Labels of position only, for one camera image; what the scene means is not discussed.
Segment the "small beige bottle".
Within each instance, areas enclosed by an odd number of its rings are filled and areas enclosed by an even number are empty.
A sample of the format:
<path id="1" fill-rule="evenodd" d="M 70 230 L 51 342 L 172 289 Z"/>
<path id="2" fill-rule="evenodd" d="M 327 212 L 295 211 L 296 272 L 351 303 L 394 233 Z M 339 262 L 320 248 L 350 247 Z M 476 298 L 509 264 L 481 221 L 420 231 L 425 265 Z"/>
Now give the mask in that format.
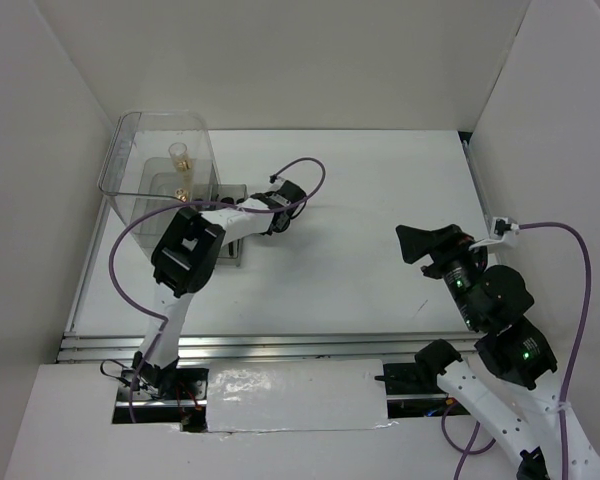
<path id="1" fill-rule="evenodd" d="M 191 188 L 180 187 L 174 192 L 174 197 L 181 203 L 188 203 L 195 199 L 194 191 Z"/>

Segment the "clear acrylic organizer box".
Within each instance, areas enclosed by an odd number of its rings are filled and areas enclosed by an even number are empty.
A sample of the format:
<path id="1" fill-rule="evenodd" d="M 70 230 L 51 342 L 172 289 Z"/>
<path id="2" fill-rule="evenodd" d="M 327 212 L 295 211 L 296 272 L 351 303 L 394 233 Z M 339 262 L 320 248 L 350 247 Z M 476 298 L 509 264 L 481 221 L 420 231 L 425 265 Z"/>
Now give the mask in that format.
<path id="1" fill-rule="evenodd" d="M 238 203 L 247 197 L 246 185 L 220 181 L 207 125 L 201 116 L 189 110 L 127 111 L 117 122 L 98 179 L 108 210 L 101 221 L 101 254 L 108 254 L 129 223 L 179 202 L 174 192 L 182 187 L 182 181 L 168 153 L 176 142 L 187 145 L 195 162 L 191 186 L 194 200 L 219 202 L 232 197 Z"/>

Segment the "black makeup brush angled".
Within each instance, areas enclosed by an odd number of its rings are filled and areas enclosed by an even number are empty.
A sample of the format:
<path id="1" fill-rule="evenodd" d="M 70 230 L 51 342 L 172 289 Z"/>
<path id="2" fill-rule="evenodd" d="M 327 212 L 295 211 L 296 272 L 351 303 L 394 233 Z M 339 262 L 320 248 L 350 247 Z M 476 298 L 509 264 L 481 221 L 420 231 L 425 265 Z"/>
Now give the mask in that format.
<path id="1" fill-rule="evenodd" d="M 236 201 L 235 201 L 235 199 L 234 199 L 234 198 L 232 198 L 232 197 L 225 197 L 225 198 L 223 198 L 222 200 L 223 200 L 224 202 L 226 202 L 226 203 L 229 203 L 229 204 L 231 204 L 231 205 L 234 205 L 234 204 L 236 204 Z M 236 258 L 236 253 L 235 253 L 235 244 L 234 244 L 234 242 L 230 242 L 230 243 L 227 245 L 227 248 L 228 248 L 228 254 L 229 254 L 229 257 L 230 257 L 231 259 L 235 259 L 235 258 Z"/>

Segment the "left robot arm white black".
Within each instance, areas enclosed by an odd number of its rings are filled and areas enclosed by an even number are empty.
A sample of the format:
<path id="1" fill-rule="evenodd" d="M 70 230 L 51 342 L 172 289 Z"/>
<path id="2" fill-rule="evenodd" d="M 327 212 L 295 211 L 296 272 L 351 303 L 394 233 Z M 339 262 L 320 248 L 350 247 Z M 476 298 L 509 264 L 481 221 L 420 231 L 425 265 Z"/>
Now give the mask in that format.
<path id="1" fill-rule="evenodd" d="M 118 295 L 151 319 L 125 381 L 131 391 L 142 388 L 162 399 L 176 389 L 185 317 L 194 296 L 211 280 L 221 251 L 246 237 L 285 232 L 310 198 L 297 184 L 275 176 L 264 192 L 232 202 L 196 199 L 162 207 L 125 228 L 109 254 L 109 277 Z M 115 272 L 116 254 L 135 227 L 170 211 L 174 216 L 149 256 L 156 290 L 155 305 L 146 307 L 123 290 Z"/>

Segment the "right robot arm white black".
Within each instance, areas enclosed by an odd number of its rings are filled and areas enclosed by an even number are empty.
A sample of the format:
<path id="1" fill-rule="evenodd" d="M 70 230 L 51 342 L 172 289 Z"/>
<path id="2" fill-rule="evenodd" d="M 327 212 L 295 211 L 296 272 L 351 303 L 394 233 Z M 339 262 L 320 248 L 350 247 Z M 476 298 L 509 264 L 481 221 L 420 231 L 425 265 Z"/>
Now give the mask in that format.
<path id="1" fill-rule="evenodd" d="M 496 217 L 488 237 L 477 241 L 454 224 L 397 226 L 404 262 L 430 258 L 422 274 L 445 283 L 466 327 L 480 336 L 479 359 L 515 404 L 508 406 L 478 379 L 446 340 L 416 354 L 415 379 L 422 389 L 455 399 L 505 452 L 517 478 L 600 479 L 600 455 L 567 399 L 586 322 L 579 322 L 567 365 L 559 367 L 548 339 L 526 316 L 534 298 L 521 274 L 488 263 L 491 249 L 514 247 L 526 228 Z"/>

